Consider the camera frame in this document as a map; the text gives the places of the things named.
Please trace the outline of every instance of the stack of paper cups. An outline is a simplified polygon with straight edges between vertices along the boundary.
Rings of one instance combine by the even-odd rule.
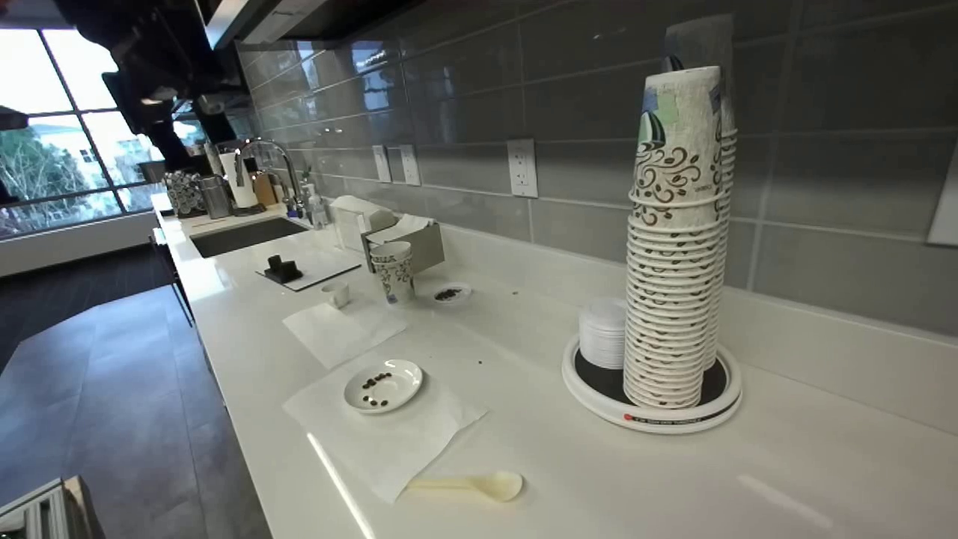
[[[670,26],[665,32],[664,70],[674,71],[717,65],[721,68],[721,155],[722,189],[731,196],[732,180],[735,174],[735,148],[738,130],[735,123],[735,85],[732,70],[732,34],[734,18],[731,14],[703,17]],[[722,236],[721,249],[725,250],[728,236]],[[718,268],[719,276],[725,273],[724,261]],[[719,290],[713,297],[708,322],[709,345],[706,352],[705,368],[716,360],[716,348],[719,342],[719,302],[721,299],[722,278],[715,282]]]
[[[701,398],[728,229],[719,76],[711,66],[646,79],[629,192],[623,380],[638,406],[682,409]]]

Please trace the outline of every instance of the window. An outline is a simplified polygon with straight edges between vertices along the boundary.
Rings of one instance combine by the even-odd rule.
[[[163,155],[130,132],[102,74],[117,70],[109,52],[73,30],[0,29],[0,105],[25,112],[26,129],[0,131],[0,239],[149,211],[139,163]],[[173,124],[177,134],[194,126]],[[194,135],[202,136],[202,130]]]

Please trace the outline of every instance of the tree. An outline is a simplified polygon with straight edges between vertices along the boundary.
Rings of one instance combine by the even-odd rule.
[[[66,150],[44,145],[31,128],[0,131],[0,181],[13,197],[43,199],[89,190],[77,162]],[[109,215],[85,197],[0,209],[0,236],[42,230]]]

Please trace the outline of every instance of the kitchen sink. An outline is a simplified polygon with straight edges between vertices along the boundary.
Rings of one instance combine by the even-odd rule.
[[[307,229],[299,224],[278,218],[193,237],[193,244],[196,246],[196,250],[199,251],[200,256],[210,258],[211,256],[217,256],[224,252],[254,246],[306,231]]]

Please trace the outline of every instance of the floor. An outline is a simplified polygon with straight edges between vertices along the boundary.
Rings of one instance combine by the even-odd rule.
[[[0,440],[0,504],[79,474],[107,539],[270,536],[169,286],[24,340],[0,375]]]
[[[0,371],[23,339],[90,307],[167,284],[150,245],[0,278]]]

